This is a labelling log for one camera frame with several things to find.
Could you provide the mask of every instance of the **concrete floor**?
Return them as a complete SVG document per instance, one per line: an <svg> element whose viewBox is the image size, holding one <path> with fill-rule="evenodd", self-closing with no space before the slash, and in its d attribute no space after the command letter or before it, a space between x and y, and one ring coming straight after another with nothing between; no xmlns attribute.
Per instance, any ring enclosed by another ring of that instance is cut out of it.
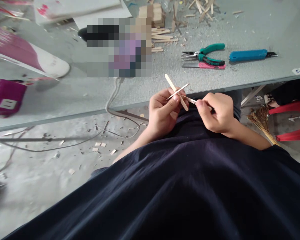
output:
<svg viewBox="0 0 300 240"><path fill-rule="evenodd" d="M242 108L241 122L257 132L260 132L259 129L247 120L246 115L250 113L250 108L257 109L260 105L261 103L257 103L256 99L252 99ZM144 113L146 118L149 117L148 107L130 109L129 112L137 115ZM288 120L288 118L296 116L300 116L300 113L270 116L270 132L278 135L300 129L300 119L295 119L295 122ZM106 121L109 121L107 130L122 136L131 136L136 131L136 129L129 129L136 127L129 120L102 114L36 126L23 137L41 138L46 133L47 135L51 134L50 137L88 138L98 133L95 124L102 129ZM6 184L0 192L0 239L80 187L89 179L93 170L111 165L116 156L134 142L145 128L145 125L140 125L140 131L131 139L122 139L111 133L104 133L93 140L71 148L39 153L16 150L11 164L0 173L0 182ZM62 146L80 141L64 142ZM106 147L99 147L100 154L92 151L96 142L107 144ZM280 145L300 162L300 141L282 142ZM19 146L33 150L45 150L59 147L59 142L20 143ZM111 156L110 152L114 149L117 152ZM0 168L9 158L10 151L9 147L0 144ZM70 169L75 171L73 175L69 173Z"/></svg>

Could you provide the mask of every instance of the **needle-nose pliers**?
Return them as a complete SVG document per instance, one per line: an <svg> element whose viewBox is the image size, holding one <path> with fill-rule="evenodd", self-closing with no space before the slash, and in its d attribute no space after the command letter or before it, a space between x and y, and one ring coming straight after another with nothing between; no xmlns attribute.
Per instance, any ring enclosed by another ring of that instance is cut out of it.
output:
<svg viewBox="0 0 300 240"><path fill-rule="evenodd" d="M201 48L198 52L183 52L184 54L187 54L187 56L182 58L197 58L200 62L204 61L213 66L223 66L225 65L225 61L209 58L206 54L216 50L222 50L224 47L224 43L211 44L206 48Z"/></svg>

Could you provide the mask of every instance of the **red plastic chair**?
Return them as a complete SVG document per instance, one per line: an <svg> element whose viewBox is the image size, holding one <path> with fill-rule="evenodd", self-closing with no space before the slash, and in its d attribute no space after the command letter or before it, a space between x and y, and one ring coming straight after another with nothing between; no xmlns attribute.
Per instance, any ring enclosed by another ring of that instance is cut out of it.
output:
<svg viewBox="0 0 300 240"><path fill-rule="evenodd" d="M287 105L271 109L271 110L269 110L269 114L290 112L290 111L300 112L300 101L295 101L295 102L289 103ZM300 130L281 134L281 135L276 136L276 138L280 142L300 140Z"/></svg>

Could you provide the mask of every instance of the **gray table top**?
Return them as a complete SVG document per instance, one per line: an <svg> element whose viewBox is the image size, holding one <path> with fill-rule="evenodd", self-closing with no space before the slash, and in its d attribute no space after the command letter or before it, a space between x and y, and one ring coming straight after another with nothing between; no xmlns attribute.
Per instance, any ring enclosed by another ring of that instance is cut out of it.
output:
<svg viewBox="0 0 300 240"><path fill-rule="evenodd" d="M152 56L152 77L125 79L111 105L113 110L148 104L154 93L169 87L165 73L176 86L191 83L185 89L186 93L196 95L300 78L300 75L292 73L292 69L300 67L300 0L217 0L217 3L220 11L215 9L213 22L199 23L199 13L196 13L196 17L186 19L189 22L187 27L180 28L182 36L177 31L172 34L179 38L176 45L156 44L163 46L164 52ZM135 16L138 8L131 6L129 9ZM193 13L194 9L179 5L177 18L185 20L183 16ZM244 12L236 18L232 12L238 10ZM172 12L166 12L166 28L170 28ZM25 17L32 19L33 9L28 8ZM29 86L20 111L9 118L0 118L0 131L105 112L105 104L114 87L113 79L87 77L81 70L87 62L98 59L99 49L87 48L75 31L68 30L69 27L76 28L74 23L48 31L30 21L5 20L0 25L16 28L19 36L71 65L71 71L60 82L40 81ZM182 51L196 51L214 43L225 43L224 51L209 54L211 58L226 61L224 70L181 67ZM275 51L279 56L229 63L232 51L263 48ZM26 80L23 74L27 74L27 78L40 77L35 72L0 59L0 78Z"/></svg>

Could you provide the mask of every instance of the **straw broom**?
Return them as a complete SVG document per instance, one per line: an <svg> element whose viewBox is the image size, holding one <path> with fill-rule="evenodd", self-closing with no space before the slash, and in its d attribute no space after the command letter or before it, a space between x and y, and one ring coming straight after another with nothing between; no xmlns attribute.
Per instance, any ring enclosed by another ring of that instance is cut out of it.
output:
<svg viewBox="0 0 300 240"><path fill-rule="evenodd" d="M276 144L280 146L277 140L269 133L268 127L268 107L261 107L248 115L248 119L254 123L263 133L267 136L267 138L272 142L272 144Z"/></svg>

